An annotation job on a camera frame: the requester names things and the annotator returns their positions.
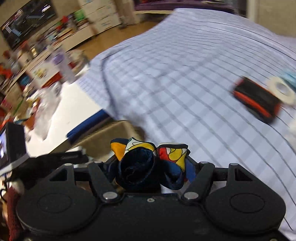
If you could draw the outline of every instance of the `bottle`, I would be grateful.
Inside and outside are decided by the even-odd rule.
[[[52,62],[59,68],[60,74],[62,75],[64,82],[72,84],[76,81],[76,77],[69,67],[69,60],[63,51],[56,50],[53,53]]]

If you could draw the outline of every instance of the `dark blue fabric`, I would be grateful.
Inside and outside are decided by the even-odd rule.
[[[95,113],[67,134],[69,142],[73,144],[82,134],[109,117],[104,110]]]
[[[185,158],[185,170],[188,181],[193,182],[196,177],[195,166],[187,158]]]
[[[171,189],[179,190],[184,184],[184,173],[176,163],[160,160],[160,184]]]
[[[127,152],[118,164],[116,182],[127,192],[159,188],[158,169],[153,152],[137,147]]]

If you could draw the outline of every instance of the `colorful fabric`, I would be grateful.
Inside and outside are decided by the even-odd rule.
[[[156,148],[150,142],[118,138],[111,141],[111,149],[119,160],[115,180],[127,191],[155,188],[158,184],[178,190],[187,181],[186,144],[161,143]]]
[[[185,157],[188,145],[183,143],[161,143],[157,150],[161,160],[172,161],[185,172]]]

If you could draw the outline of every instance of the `white plaid cloth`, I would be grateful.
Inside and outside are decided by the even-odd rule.
[[[197,162],[237,162],[256,175],[284,199],[281,231],[293,239],[296,155],[285,136],[295,109],[281,108],[266,125],[230,93],[240,76],[266,87],[270,76],[296,72],[293,42],[236,15],[177,9],[96,56],[77,83],[111,116],[141,126],[156,145],[183,142]]]

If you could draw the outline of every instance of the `white tape roll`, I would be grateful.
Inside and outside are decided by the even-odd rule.
[[[280,77],[271,77],[267,86],[268,90],[283,103],[294,105],[296,94]]]

